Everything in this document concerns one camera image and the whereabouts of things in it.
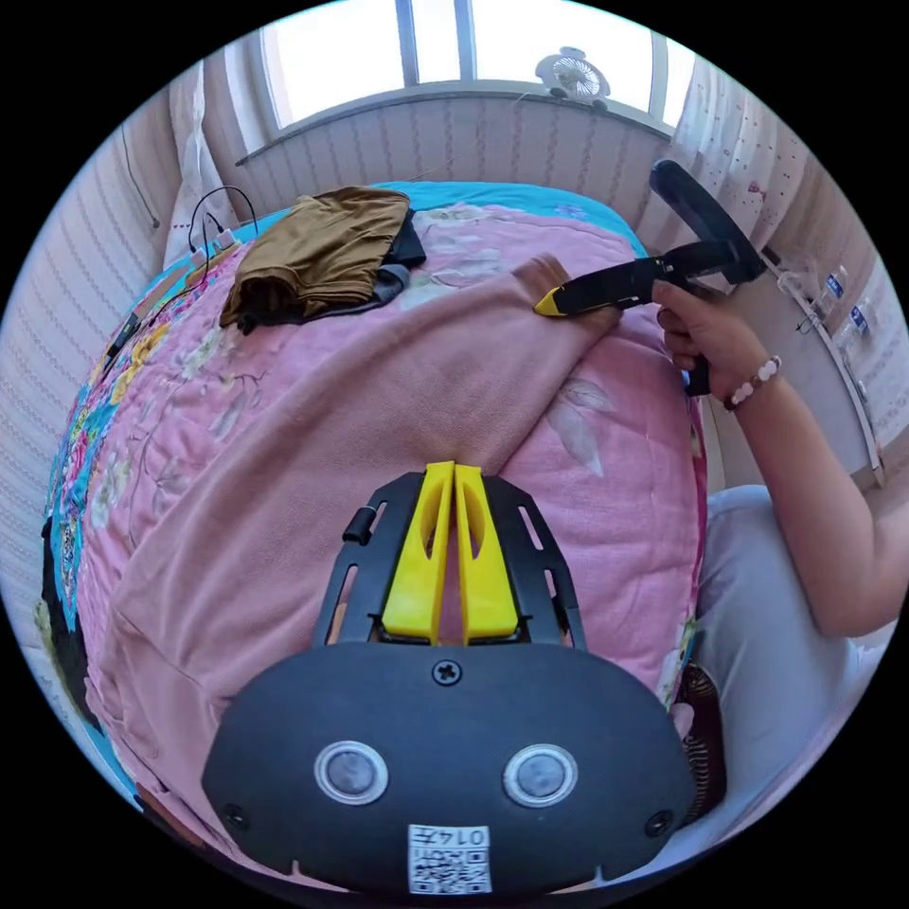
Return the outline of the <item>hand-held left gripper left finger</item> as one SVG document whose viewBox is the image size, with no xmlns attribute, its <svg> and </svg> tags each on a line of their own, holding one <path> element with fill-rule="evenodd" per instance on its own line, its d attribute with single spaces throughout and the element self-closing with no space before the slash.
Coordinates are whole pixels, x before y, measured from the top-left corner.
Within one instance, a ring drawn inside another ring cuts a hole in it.
<svg viewBox="0 0 909 909">
<path fill-rule="evenodd" d="M 455 464 L 431 463 L 415 505 L 383 608 L 385 633 L 435 645 L 446 575 Z"/>
</svg>

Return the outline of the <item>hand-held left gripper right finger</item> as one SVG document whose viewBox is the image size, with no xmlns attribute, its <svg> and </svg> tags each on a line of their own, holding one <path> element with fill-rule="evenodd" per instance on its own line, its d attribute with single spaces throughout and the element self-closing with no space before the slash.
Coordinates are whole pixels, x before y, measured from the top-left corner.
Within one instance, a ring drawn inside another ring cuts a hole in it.
<svg viewBox="0 0 909 909">
<path fill-rule="evenodd" d="M 466 646 L 511 638 L 518 613 L 485 478 L 478 467 L 454 467 L 462 641 Z"/>
</svg>

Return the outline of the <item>person's right hand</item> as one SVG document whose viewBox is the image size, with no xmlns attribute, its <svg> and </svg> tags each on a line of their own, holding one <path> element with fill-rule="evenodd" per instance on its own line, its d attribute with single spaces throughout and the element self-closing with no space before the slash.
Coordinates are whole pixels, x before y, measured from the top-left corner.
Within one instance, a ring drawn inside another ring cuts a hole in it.
<svg viewBox="0 0 909 909">
<path fill-rule="evenodd" d="M 779 359 L 728 308 L 664 281 L 653 285 L 652 295 L 673 363 L 690 371 L 704 360 L 708 392 L 726 409 L 737 409 L 779 375 Z"/>
</svg>

